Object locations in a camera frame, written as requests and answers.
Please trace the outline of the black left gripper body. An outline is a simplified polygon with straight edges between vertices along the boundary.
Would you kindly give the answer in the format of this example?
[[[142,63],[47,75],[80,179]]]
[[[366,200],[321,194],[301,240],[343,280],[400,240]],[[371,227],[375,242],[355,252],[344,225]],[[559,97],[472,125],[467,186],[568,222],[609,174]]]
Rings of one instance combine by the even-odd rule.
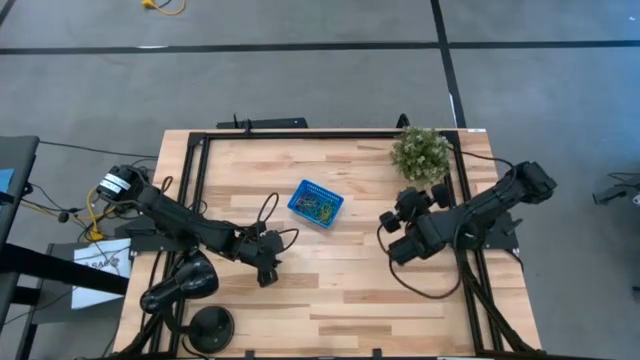
[[[283,250],[282,236],[278,231],[268,230],[263,234],[246,232],[234,247],[233,259],[259,271],[272,271],[280,264],[277,255]]]

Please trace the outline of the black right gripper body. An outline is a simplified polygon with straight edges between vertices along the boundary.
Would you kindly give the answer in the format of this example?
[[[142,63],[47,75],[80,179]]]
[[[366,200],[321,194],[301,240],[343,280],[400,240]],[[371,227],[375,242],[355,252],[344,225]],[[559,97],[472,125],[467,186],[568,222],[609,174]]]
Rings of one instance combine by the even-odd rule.
[[[397,195],[397,217],[405,222],[414,221],[425,214],[432,204],[433,200],[425,190],[418,191],[414,187],[408,187]]]

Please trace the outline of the green potted artificial plant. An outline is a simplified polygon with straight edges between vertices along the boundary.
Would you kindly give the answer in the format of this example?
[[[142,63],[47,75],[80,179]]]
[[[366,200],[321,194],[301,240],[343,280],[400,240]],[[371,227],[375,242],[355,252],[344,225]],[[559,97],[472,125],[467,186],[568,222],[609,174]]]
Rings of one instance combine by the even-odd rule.
[[[396,171],[412,183],[431,184],[449,172],[449,142],[438,132],[407,127],[392,144]]]

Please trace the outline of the blue plastic basket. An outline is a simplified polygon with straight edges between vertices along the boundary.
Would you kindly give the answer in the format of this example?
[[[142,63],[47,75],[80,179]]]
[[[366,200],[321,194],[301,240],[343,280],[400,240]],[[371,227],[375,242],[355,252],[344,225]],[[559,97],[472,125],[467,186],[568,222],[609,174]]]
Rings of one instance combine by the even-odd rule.
[[[291,196],[287,207],[302,218],[329,229],[343,203],[342,196],[309,180],[302,180]]]

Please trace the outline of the black desk lamp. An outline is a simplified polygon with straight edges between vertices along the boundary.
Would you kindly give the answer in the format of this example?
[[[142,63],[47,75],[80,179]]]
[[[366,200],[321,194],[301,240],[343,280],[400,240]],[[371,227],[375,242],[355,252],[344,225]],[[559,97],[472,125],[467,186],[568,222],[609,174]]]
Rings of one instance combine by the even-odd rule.
[[[235,323],[231,313],[221,306],[207,306],[188,325],[181,325],[172,306],[179,300],[211,296],[218,288],[213,264],[200,250],[192,249],[180,258],[167,279],[143,293],[140,307],[147,314],[160,314],[167,327],[185,335],[198,353],[215,354],[226,348],[233,337]]]

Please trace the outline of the black floor device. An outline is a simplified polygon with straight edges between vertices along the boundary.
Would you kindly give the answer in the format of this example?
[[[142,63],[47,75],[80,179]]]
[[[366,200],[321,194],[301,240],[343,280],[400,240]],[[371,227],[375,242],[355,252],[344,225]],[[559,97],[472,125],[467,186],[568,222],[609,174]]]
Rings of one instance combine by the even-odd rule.
[[[608,205],[617,198],[627,198],[640,208],[640,172],[611,172],[607,176],[616,183],[592,194],[596,205]]]

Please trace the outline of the white paper sheet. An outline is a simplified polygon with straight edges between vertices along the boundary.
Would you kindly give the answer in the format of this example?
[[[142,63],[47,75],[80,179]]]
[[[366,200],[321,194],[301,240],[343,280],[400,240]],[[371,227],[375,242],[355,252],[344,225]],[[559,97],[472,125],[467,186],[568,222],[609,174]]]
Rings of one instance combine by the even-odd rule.
[[[130,277],[131,239],[98,241],[74,251],[73,260],[103,272]],[[71,309],[79,310],[121,298],[121,295],[83,287],[73,287]]]

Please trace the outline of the black beam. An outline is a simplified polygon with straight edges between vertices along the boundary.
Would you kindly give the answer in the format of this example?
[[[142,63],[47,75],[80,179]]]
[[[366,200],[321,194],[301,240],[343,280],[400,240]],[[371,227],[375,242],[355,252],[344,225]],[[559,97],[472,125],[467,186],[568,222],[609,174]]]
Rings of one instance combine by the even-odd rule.
[[[15,272],[119,295],[126,293],[129,282],[119,275],[10,243],[0,249],[0,272]]]

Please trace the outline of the dark grey side table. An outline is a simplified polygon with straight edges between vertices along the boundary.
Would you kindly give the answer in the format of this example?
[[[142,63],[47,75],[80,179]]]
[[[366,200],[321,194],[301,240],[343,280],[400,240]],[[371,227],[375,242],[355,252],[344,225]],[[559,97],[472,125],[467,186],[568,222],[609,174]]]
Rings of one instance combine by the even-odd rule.
[[[7,190],[7,194],[13,197],[13,203],[0,206],[0,250],[7,241],[24,195],[39,142],[37,136],[0,136],[0,170],[14,170]]]

